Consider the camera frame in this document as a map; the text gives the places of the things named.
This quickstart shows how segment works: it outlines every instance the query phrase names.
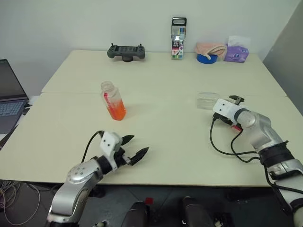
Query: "floor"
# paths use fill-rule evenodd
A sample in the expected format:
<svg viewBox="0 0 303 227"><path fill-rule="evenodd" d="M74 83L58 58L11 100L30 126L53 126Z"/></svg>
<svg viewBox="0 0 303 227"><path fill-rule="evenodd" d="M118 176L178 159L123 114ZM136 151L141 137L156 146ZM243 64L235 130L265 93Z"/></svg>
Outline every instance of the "floor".
<svg viewBox="0 0 303 227"><path fill-rule="evenodd" d="M138 200L144 201L146 197L154 199L151 205L150 226L177 227L180 226L178 202L184 196L195 197L210 213L230 213L235 227L293 226L292 217L282 212L269 188L265 190L265 193L264 189L254 189L258 194L263 191L261 196L235 201L229 201L226 198L227 192L231 191L229 188L104 185L99 189L105 192L105 196L88 199L80 220L80 227L90 227L103 220L109 221L110 227L119 227L131 205ZM241 196L241 191L232 190L237 197ZM50 191L40 193L41 203L38 212L29 222L21 225L22 227L44 226L53 193ZM8 218L13 223L23 222L35 210L37 200L36 192L23 183L15 204L6 210ZM0 212L0 226L12 226L4 218L3 212Z"/></svg>

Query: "cable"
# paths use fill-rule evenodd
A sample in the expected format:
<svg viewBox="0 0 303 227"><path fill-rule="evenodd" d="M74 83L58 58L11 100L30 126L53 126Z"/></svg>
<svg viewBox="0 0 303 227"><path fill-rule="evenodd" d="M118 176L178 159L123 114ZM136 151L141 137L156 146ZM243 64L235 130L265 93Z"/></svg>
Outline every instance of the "cable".
<svg viewBox="0 0 303 227"><path fill-rule="evenodd" d="M52 188L51 188L51 191L52 191L52 193L55 195L56 194L56 192L54 191L54 189L56 189L56 187L58 187L58 186L62 186L63 185L63 183L59 183L59 184L56 184L55 186L53 186Z"/></svg>
<svg viewBox="0 0 303 227"><path fill-rule="evenodd" d="M246 154L256 154L256 151L247 151L247 152L241 152L241 153L226 153L226 152L224 152L224 151L219 150L219 149L214 145L213 137L212 137L214 122L215 122L215 120L213 120L212 125L211 125L211 127L210 127L209 139L210 139L210 142L211 142L213 148L214 148L216 151L220 152L221 154L224 154L224 155L231 155L231 156L246 155Z"/></svg>
<svg viewBox="0 0 303 227"><path fill-rule="evenodd" d="M21 182L18 181L1 181L0 190L2 195L6 197L6 203L0 201L0 208L8 208L14 203L20 185Z"/></svg>
<svg viewBox="0 0 303 227"><path fill-rule="evenodd" d="M38 190L35 186L33 186L33 185L31 185L31 186L32 186L32 187L37 191L37 193L38 193L38 196L39 196L38 205L37 205L37 208L36 208L36 210L34 211L34 213L33 213L26 221L24 221L24 222L22 222L22 223L19 223L19 224L12 223L12 222L8 219L8 217L6 216L6 212L5 212L5 203L6 203L6 200L5 200L5 192L0 188L0 193L1 193L2 196L3 196L3 202L4 202L4 216L5 216L6 220L7 220L11 225L13 225L13 226L21 226L21 225L27 223L30 219L33 218L33 216L34 216L34 215L37 213L37 211L38 211L38 208L39 208L39 205L40 205L40 192L39 192L39 190Z"/></svg>
<svg viewBox="0 0 303 227"><path fill-rule="evenodd" d="M83 158L82 158L82 161L81 162L84 162L85 160L85 156L86 156L86 153L87 153L87 150L89 149L89 145L91 143L91 141L95 138L95 136L97 136L99 133L101 133L101 131L96 131L95 134L90 138L86 148L85 148L85 152L84 152L84 155L83 155Z"/></svg>
<svg viewBox="0 0 303 227"><path fill-rule="evenodd" d="M303 194L303 191L302 191L302 190L295 189L295 188L288 188L288 187L284 187L284 186L277 185L276 183L271 183L271 181L269 180L269 177L268 177L268 172L267 172L266 166L264 166L264 171L265 171L266 181L267 181L267 183L268 183L271 187L277 188L277 189L286 190L286 191L296 192L296 193L299 193L299 194Z"/></svg>
<svg viewBox="0 0 303 227"><path fill-rule="evenodd" d="M32 187L32 185L30 185L29 183L26 183L27 185L28 185L28 187L30 187L31 189L34 189L33 187ZM43 189L38 189L40 192L49 192L49 191L51 191L52 189L51 188L49 188L49 189L45 189L45 190L43 190Z"/></svg>
<svg viewBox="0 0 303 227"><path fill-rule="evenodd" d="M27 186L28 186L30 189L32 189L32 190L35 191L35 188L33 188L30 184L28 184L28 183L26 183L26 184L27 184ZM44 203L43 203L41 200L40 200L40 203L41 203L41 205L43 206L44 210L48 213L48 210L47 210L46 206L44 205Z"/></svg>
<svg viewBox="0 0 303 227"><path fill-rule="evenodd" d="M129 189L127 189L127 190L129 191L129 193L132 194L132 196L134 196L138 201L140 201L140 199L131 190L129 190Z"/></svg>
<svg viewBox="0 0 303 227"><path fill-rule="evenodd" d="M242 158L235 152L235 150L233 149L233 143L234 143L234 141L242 134L242 132L243 132L243 129L241 129L241 131L232 139L232 141L231 141L231 149L232 149L232 152L236 155L236 157L237 157L241 162L248 163L248 162L251 162L252 160L255 160L255 159L261 161L261 159L260 159L259 157L252 157L252 158L250 158L249 160L244 160L244 159L242 159Z"/></svg>
<svg viewBox="0 0 303 227"><path fill-rule="evenodd" d="M159 217L159 213L162 209L162 207L164 206L166 200L169 198L169 196L171 195L171 193L174 191L174 188L171 188L170 192L167 194L166 198L164 199L163 203L161 204L161 206L159 207L159 209L157 211L155 211L154 215L153 215L153 219L158 218Z"/></svg>

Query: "plastic bottle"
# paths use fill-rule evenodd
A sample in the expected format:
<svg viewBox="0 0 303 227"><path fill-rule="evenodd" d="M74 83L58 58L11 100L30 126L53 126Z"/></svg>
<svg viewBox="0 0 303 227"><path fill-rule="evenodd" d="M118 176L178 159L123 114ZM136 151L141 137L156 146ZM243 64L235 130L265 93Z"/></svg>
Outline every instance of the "plastic bottle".
<svg viewBox="0 0 303 227"><path fill-rule="evenodd" d="M219 94L213 92L200 92L197 96L197 108L213 110L214 105L221 98Z"/></svg>
<svg viewBox="0 0 303 227"><path fill-rule="evenodd" d="M114 120L121 121L126 114L126 109L121 99L118 88L112 82L106 81L101 84L102 97L109 114Z"/></svg>

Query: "game controller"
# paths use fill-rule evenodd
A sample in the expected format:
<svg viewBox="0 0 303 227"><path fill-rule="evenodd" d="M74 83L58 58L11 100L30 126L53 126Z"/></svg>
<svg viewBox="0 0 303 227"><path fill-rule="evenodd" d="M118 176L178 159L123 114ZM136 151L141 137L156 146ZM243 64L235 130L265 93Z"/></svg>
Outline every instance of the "game controller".
<svg viewBox="0 0 303 227"><path fill-rule="evenodd" d="M109 58L122 56L123 61L130 62L134 60L134 56L140 59L145 58L145 48L141 44L140 46L118 46L112 44L107 51L107 55Z"/></svg>

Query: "robotic arm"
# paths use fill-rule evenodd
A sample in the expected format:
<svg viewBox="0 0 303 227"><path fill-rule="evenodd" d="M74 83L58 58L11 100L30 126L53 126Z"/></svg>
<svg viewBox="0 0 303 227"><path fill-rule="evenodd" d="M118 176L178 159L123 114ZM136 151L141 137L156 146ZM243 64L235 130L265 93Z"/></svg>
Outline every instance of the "robotic arm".
<svg viewBox="0 0 303 227"><path fill-rule="evenodd" d="M271 183L266 176L282 209L294 214L295 227L303 227L303 165L287 149L287 141L283 142L271 128L268 117L251 112L244 106L218 99L213 110L232 123L241 125L243 134L258 152L262 165L275 181Z"/></svg>
<svg viewBox="0 0 303 227"><path fill-rule="evenodd" d="M104 155L80 163L68 172L65 183L53 198L46 227L78 227L89 193L103 175L125 164L133 166L148 150L143 148L134 157L129 158L124 155L125 151L121 145L126 144L134 136L121 138L116 133L108 131L100 131L99 134L102 138L100 147Z"/></svg>

